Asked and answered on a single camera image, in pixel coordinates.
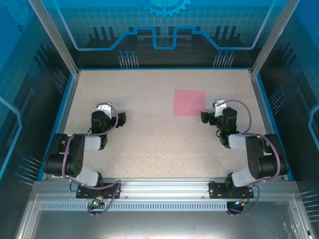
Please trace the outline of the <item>pink cloth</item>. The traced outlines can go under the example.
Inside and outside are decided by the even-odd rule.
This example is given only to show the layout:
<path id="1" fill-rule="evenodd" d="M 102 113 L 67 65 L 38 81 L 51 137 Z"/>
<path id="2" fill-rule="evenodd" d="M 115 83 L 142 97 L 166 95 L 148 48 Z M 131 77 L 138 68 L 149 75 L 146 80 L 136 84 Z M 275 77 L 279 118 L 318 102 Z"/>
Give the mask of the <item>pink cloth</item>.
<path id="1" fill-rule="evenodd" d="M 206 91 L 175 89 L 173 98 L 173 115 L 200 117 L 206 109 Z"/>

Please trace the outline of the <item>blue printed side panel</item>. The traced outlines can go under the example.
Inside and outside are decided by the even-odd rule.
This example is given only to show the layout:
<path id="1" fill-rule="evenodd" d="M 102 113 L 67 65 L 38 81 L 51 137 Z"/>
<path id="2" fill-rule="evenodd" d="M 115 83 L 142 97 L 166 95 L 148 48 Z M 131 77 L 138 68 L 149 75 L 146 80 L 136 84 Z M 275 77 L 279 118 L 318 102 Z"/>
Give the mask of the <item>blue printed side panel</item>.
<path id="1" fill-rule="evenodd" d="M 14 239 L 72 74 L 28 0 L 0 0 L 0 239 Z"/>
<path id="2" fill-rule="evenodd" d="M 319 0 L 300 0 L 259 73 L 319 239 Z"/>

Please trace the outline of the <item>blue printed gear panel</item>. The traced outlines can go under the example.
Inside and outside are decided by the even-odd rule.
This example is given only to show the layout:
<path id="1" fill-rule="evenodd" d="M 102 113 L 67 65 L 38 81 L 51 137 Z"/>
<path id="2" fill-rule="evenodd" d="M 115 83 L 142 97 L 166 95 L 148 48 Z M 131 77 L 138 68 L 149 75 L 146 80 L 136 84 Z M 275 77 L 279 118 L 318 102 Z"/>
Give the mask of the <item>blue printed gear panel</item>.
<path id="1" fill-rule="evenodd" d="M 251 68 L 288 0 L 34 0 L 79 69 Z"/>

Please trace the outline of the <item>steel cabinet tray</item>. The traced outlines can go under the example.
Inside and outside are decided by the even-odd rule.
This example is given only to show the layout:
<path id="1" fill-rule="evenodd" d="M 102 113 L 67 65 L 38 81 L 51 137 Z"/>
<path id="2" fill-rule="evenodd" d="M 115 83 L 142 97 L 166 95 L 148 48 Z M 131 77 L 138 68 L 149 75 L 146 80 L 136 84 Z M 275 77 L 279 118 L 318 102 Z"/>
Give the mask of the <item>steel cabinet tray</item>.
<path id="1" fill-rule="evenodd" d="M 14 239 L 316 239 L 297 199 L 262 201 L 250 212 L 41 211 L 33 200 Z M 87 202 L 66 200 L 52 202 Z"/>

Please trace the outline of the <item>aluminium table side rail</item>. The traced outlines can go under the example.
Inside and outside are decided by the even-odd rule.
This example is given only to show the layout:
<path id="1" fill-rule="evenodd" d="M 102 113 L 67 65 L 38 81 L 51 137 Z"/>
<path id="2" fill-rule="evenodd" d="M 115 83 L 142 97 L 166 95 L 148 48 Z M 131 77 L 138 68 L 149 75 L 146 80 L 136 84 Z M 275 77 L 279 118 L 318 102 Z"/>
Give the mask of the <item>aluminium table side rail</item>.
<path id="1" fill-rule="evenodd" d="M 75 95 L 75 91 L 76 91 L 76 87 L 78 84 L 78 80 L 79 80 L 79 76 L 73 76 L 72 74 L 70 75 L 67 85 L 66 85 L 66 89 L 64 91 L 63 97 L 62 97 L 62 101 L 54 122 L 54 126 L 52 129 L 52 133 L 50 135 L 49 141 L 48 141 L 48 145 L 44 154 L 44 158 L 42 161 L 42 166 L 40 168 L 40 172 L 38 174 L 37 177 L 37 181 L 43 181 L 47 178 L 46 174 L 44 173 L 43 170 L 43 165 L 44 165 L 44 160 L 46 159 L 46 156 L 49 152 L 51 143 L 53 141 L 53 137 L 56 133 L 64 133 L 66 124 L 67 124 L 67 120 L 68 120 L 68 116 L 69 116 L 69 112 L 72 106 L 72 102 L 73 102 L 73 98 Z"/>
<path id="2" fill-rule="evenodd" d="M 284 155 L 286 155 L 262 79 L 259 74 L 254 76 L 252 74 L 252 71 L 249 71 L 249 74 L 250 74 L 252 86 L 256 95 L 256 99 L 259 105 L 259 109 L 261 112 L 261 116 L 264 122 L 266 132 L 274 133 L 278 137 L 280 145 L 283 148 Z"/>

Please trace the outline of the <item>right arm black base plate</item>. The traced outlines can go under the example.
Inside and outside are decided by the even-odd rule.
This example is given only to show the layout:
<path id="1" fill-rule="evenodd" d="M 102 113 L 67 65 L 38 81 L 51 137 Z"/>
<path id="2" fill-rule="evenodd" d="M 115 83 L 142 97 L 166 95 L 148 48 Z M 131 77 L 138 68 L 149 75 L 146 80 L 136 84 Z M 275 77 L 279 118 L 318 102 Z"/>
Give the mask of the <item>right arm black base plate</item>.
<path id="1" fill-rule="evenodd" d="M 208 184 L 210 199 L 253 199 L 254 193 L 247 186 L 235 187 L 232 183 L 210 182 Z"/>

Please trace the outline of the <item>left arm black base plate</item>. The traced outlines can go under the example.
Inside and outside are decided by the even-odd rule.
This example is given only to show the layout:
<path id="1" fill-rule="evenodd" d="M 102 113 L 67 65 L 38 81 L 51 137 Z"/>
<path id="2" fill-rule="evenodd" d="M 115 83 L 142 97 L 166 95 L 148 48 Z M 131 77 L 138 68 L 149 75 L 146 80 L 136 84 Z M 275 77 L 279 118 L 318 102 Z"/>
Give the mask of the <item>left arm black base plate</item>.
<path id="1" fill-rule="evenodd" d="M 102 196 L 104 199 L 111 199 L 112 196 L 115 194 L 115 199 L 118 199 L 120 197 L 120 189 L 118 190 L 119 184 L 115 184 L 112 187 L 108 187 L 107 189 L 103 190 L 93 190 L 93 189 L 88 189 L 84 186 L 78 186 L 77 192 L 76 192 L 76 198 L 77 199 L 95 199 L 98 196 Z"/>

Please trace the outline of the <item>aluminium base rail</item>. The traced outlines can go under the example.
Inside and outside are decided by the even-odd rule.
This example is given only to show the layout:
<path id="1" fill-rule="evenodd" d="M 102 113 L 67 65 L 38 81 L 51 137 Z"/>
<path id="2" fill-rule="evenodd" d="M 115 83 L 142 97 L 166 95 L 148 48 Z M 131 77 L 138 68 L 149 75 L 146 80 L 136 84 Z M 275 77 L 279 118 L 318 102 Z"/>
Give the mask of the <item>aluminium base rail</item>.
<path id="1" fill-rule="evenodd" d="M 223 183 L 223 178 L 123 178 L 119 201 L 208 201 L 208 184 Z M 69 181 L 58 178 L 35 182 L 31 200 L 75 200 L 69 190 Z M 289 201 L 299 199 L 295 181 L 283 179 L 258 184 L 262 201 Z"/>

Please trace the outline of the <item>right aluminium frame post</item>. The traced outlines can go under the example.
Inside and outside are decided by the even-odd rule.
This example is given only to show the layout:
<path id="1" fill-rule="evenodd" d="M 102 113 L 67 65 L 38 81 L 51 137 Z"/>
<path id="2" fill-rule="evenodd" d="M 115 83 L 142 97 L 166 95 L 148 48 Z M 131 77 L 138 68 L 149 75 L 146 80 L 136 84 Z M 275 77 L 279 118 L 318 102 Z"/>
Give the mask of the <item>right aluminium frame post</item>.
<path id="1" fill-rule="evenodd" d="M 288 21 L 290 20 L 292 14 L 294 13 L 300 0 L 287 0 L 285 6 L 283 7 L 274 27 L 272 28 L 264 46 L 262 47 L 252 69 L 251 77 L 256 78 L 262 66 L 266 62 L 269 54 L 274 48 L 277 40 L 281 36 L 286 27 Z"/>

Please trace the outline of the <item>aluminium frame post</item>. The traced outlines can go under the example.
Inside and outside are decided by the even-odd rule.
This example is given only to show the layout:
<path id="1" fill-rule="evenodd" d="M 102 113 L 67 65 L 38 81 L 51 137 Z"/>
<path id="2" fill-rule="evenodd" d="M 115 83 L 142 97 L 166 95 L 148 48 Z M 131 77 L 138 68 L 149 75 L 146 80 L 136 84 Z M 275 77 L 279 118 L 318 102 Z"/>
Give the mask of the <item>aluminium frame post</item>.
<path id="1" fill-rule="evenodd" d="M 290 20 L 292 14 L 294 13 L 300 0 L 287 0 L 285 6 L 283 7 L 274 27 L 272 28 L 264 46 L 262 47 L 252 69 L 251 77 L 256 78 L 262 66 L 266 62 L 269 54 L 274 48 L 277 40 L 281 36 L 286 27 L 288 21 Z"/>
<path id="2" fill-rule="evenodd" d="M 28 0 L 70 73 L 77 77 L 78 68 L 41 0 Z"/>

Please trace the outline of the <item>left aluminium frame post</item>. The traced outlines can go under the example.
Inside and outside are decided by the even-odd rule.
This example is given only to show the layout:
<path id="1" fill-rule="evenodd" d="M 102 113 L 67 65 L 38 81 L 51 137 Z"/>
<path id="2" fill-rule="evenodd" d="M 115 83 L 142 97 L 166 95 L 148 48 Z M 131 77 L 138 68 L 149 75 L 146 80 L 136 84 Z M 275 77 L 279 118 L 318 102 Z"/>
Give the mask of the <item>left aluminium frame post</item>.
<path id="1" fill-rule="evenodd" d="M 78 68 L 41 0 L 28 0 L 70 73 L 77 77 Z"/>

